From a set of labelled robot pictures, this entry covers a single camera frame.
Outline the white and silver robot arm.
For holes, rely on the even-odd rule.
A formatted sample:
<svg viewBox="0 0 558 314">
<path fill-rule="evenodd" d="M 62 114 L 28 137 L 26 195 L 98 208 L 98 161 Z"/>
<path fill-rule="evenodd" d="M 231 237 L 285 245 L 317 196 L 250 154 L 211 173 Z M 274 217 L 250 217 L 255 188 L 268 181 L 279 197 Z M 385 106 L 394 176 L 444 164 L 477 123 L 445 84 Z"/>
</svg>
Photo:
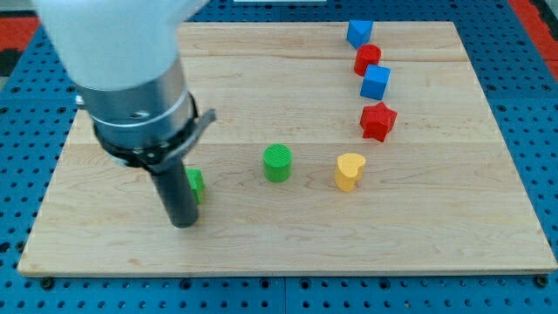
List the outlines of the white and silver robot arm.
<svg viewBox="0 0 558 314">
<path fill-rule="evenodd" d="M 33 0 L 101 146 L 132 165 L 157 164 L 198 113 L 177 29 L 208 0 Z"/>
</svg>

